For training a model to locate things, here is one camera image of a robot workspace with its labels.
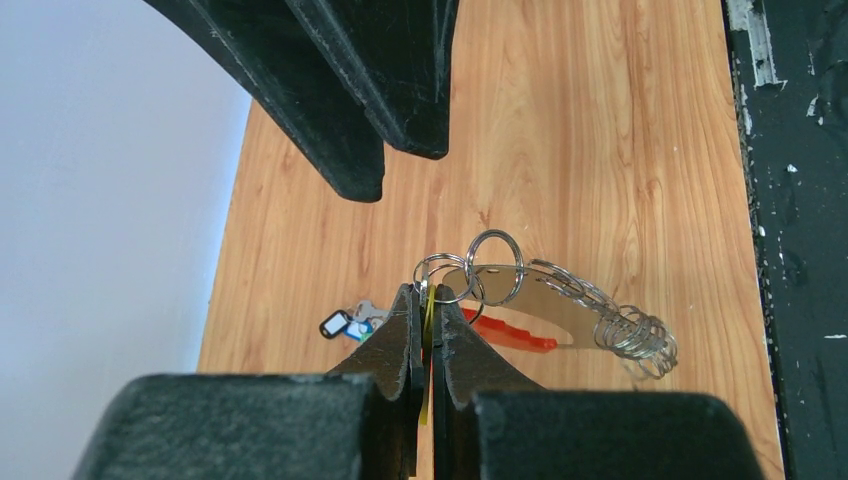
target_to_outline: wooden table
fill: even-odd
[[[637,387],[723,399],[782,477],[719,0],[463,0],[453,52],[450,154],[388,150],[375,205],[338,198],[253,108],[198,369],[327,370],[355,348],[318,334],[330,312],[389,306],[423,256],[501,228],[664,319],[680,365]],[[606,352],[501,352],[548,387],[634,386]]]

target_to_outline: red handle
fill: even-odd
[[[471,320],[477,312],[463,308],[462,313],[466,320]],[[492,317],[480,316],[472,327],[481,337],[493,345],[515,348],[525,352],[547,353],[555,349],[558,343],[555,338],[535,337],[527,330],[512,327],[503,320]]]

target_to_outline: chain of metal rings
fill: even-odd
[[[474,269],[477,250],[489,238],[499,238],[506,242],[515,259],[516,274],[513,288],[509,294],[498,301],[486,298],[483,283]],[[431,268],[430,265],[435,262],[446,263]],[[533,277],[533,281],[544,283],[559,295],[596,312],[600,319],[593,329],[595,344],[622,359],[634,362],[638,371],[634,371],[625,364],[625,368],[633,375],[659,379],[677,365],[677,340],[660,319],[645,314],[633,305],[619,306],[596,286],[551,262],[532,259],[525,264],[518,243],[503,230],[487,230],[475,237],[468,247],[465,258],[452,253],[436,253],[418,262],[412,276],[413,285],[420,294],[422,302],[427,297],[433,275],[445,269],[462,270],[468,287],[452,300],[436,300],[436,302],[456,303],[473,296],[474,300],[480,303],[480,307],[470,320],[471,323],[480,317],[484,307],[496,307],[509,303],[521,291],[526,279]]]

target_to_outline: white wall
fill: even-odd
[[[0,0],[0,479],[193,370],[248,104],[141,0]]]

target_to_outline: yellow strip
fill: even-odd
[[[430,409],[430,362],[433,358],[433,310],[436,305],[436,286],[430,285],[427,289],[427,310],[424,314],[424,335],[423,345],[424,353],[421,361],[427,371],[427,378],[424,381],[424,401],[421,403],[421,412],[418,414],[418,423],[427,425],[427,411]]]

